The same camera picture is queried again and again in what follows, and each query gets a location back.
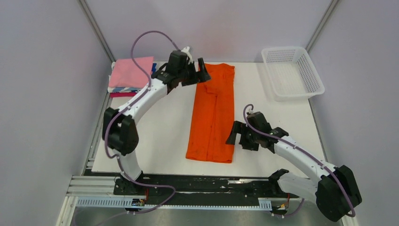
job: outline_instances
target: orange pants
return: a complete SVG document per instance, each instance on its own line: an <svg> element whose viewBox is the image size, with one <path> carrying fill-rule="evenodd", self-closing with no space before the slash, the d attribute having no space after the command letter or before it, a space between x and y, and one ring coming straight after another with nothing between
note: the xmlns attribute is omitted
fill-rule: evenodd
<svg viewBox="0 0 399 226"><path fill-rule="evenodd" d="M234 66L205 67L212 79L197 84L186 158L231 163L234 146L225 142L234 122Z"/></svg>

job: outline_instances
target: metal floor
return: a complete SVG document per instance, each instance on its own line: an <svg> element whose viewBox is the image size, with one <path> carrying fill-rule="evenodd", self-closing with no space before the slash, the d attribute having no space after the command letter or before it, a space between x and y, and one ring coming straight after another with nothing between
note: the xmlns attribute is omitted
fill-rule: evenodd
<svg viewBox="0 0 399 226"><path fill-rule="evenodd" d="M299 202L292 202L294 211ZM95 226L114 214L124 212L118 208L77 208L77 226ZM316 205L305 202L295 215L285 219L271 217L265 211L245 210L155 210L142 215L123 215L103 224L103 226L342 226L341 221L331 222L325 218Z"/></svg>

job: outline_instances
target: folded cloth stack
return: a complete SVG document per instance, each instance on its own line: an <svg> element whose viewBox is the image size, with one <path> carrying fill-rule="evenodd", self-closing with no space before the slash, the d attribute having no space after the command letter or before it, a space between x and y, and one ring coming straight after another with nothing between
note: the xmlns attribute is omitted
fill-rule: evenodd
<svg viewBox="0 0 399 226"><path fill-rule="evenodd" d="M154 57L141 57L135 60L148 74L155 71ZM133 97L147 82L147 76L132 59L119 59L115 62L110 75L108 92L110 97Z"/></svg>

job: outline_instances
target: white cable clip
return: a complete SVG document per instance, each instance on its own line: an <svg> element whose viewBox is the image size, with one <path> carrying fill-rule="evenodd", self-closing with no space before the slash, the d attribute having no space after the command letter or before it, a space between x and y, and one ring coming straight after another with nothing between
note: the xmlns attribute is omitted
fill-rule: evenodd
<svg viewBox="0 0 399 226"><path fill-rule="evenodd" d="M190 47L189 47L189 46L184 47L184 48L181 50L181 52L184 52L185 54L187 54L187 56L188 56L188 58L189 58L188 64L192 64L192 63L194 62L194 61L192 60L192 56L191 56L191 53L190 53Z"/></svg>

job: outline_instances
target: black joint housing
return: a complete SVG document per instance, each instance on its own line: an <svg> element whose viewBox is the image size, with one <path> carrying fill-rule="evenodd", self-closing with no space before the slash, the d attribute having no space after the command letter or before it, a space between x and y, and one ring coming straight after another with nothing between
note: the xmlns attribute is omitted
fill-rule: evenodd
<svg viewBox="0 0 399 226"><path fill-rule="evenodd" d="M175 50L170 54L168 62L154 72L151 78L161 80L163 84L168 86L169 93L176 88L180 82L182 86L188 86L206 82L211 79L202 58L198 59L198 68L199 70L195 71L194 63L189 64L186 53Z"/></svg>
<svg viewBox="0 0 399 226"><path fill-rule="evenodd" d="M276 127L274 129L270 130L269 134L273 135L275 137L279 137L279 138L282 138L284 136L288 136L288 132L286 132L285 130L283 130L280 127ZM271 152L275 153L273 144L276 144L278 142L278 140L274 139L274 138L269 138L269 139L270 139L269 140L270 145L267 147L267 149L269 149Z"/></svg>
<svg viewBox="0 0 399 226"><path fill-rule="evenodd" d="M241 134L239 139L239 144L242 149L257 151L259 149L259 144L252 140L251 129L246 126L245 123L240 121L234 121L233 128L231 129L230 136L227 138L227 145L234 145L236 141L237 134Z"/></svg>
<svg viewBox="0 0 399 226"><path fill-rule="evenodd" d="M339 168L336 167L333 173L341 182L353 207L358 206L362 202L362 197L352 170L343 165ZM316 192L316 205L325 217L334 222L337 222L351 211L342 191L331 175L322 176L319 181Z"/></svg>
<svg viewBox="0 0 399 226"><path fill-rule="evenodd" d="M279 169L278 171L276 171L270 175L269 181L278 181L280 179L280 177L286 173L289 173L289 171L287 169Z"/></svg>
<svg viewBox="0 0 399 226"><path fill-rule="evenodd" d="M271 131L270 123L268 123L261 112L255 112L247 116L249 124L255 129L269 133ZM268 148L272 145L272 140L269 137L265 137L255 131L252 131L252 139L255 143L260 144L263 148Z"/></svg>
<svg viewBox="0 0 399 226"><path fill-rule="evenodd" d="M120 177L115 180L113 194L115 195L137 195L143 188L133 182Z"/></svg>
<svg viewBox="0 0 399 226"><path fill-rule="evenodd" d="M107 108L104 112L103 139L108 124L119 113L117 109ZM138 145L135 120L131 115L120 115L111 125L108 133L108 147L118 150L122 155L132 153Z"/></svg>

